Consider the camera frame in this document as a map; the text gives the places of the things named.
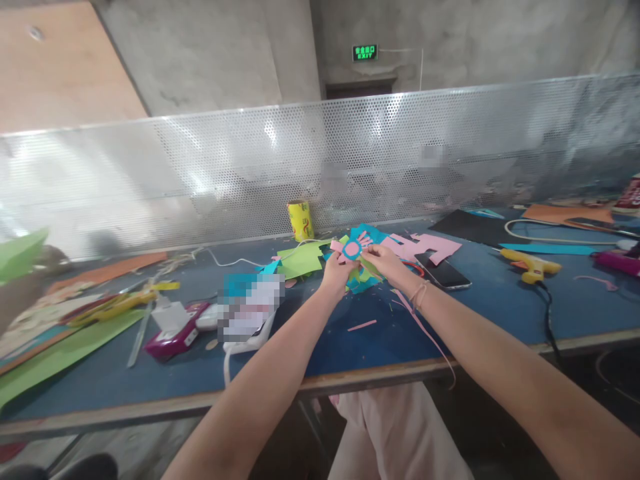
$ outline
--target pink pants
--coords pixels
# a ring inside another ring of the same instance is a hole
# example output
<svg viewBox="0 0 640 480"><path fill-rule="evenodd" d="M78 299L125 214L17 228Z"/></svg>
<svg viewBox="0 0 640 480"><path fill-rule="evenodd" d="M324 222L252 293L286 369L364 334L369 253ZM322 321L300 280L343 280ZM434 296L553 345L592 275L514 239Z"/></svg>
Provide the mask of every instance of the pink pants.
<svg viewBox="0 0 640 480"><path fill-rule="evenodd" d="M424 384L331 398L347 419L329 480L473 480Z"/></svg>

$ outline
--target yellow can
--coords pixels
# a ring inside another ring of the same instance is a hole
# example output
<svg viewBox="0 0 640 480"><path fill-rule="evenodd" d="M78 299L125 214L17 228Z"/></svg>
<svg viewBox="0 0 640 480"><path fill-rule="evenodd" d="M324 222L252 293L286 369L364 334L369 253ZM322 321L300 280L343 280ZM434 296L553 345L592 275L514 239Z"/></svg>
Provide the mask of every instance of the yellow can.
<svg viewBox="0 0 640 480"><path fill-rule="evenodd" d="M296 200L287 204L289 218L293 227L293 237L297 242L313 238L311 215L309 214L309 202Z"/></svg>

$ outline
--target smartphone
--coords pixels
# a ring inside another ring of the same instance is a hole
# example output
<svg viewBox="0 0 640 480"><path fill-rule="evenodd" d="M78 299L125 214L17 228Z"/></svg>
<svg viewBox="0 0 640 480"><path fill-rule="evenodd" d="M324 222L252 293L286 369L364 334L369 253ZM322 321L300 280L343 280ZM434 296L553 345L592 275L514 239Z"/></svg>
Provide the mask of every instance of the smartphone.
<svg viewBox="0 0 640 480"><path fill-rule="evenodd" d="M431 280L436 286L444 290L459 290L469 288L471 282L462 273L458 272L446 260L442 260L438 266L434 265L429 257L434 252L419 253L415 256L416 260L425 269L425 278Z"/></svg>

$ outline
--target perforated metal panel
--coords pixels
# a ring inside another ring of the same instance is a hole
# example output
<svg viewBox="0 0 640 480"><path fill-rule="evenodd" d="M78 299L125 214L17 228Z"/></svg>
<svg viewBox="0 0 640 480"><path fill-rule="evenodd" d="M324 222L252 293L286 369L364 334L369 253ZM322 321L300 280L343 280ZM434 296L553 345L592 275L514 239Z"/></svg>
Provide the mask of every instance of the perforated metal panel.
<svg viewBox="0 0 640 480"><path fill-rule="evenodd" d="M72 257L316 230L620 188L640 75L158 117L0 138L0 232Z"/></svg>

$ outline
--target exit sign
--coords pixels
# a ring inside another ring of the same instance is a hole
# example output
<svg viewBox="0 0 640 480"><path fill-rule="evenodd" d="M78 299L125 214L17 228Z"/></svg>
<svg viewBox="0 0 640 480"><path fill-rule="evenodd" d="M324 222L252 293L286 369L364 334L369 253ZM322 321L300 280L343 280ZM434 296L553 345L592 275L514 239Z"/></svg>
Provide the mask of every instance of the exit sign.
<svg viewBox="0 0 640 480"><path fill-rule="evenodd" d="M378 60L378 45L355 45L351 52L353 61Z"/></svg>

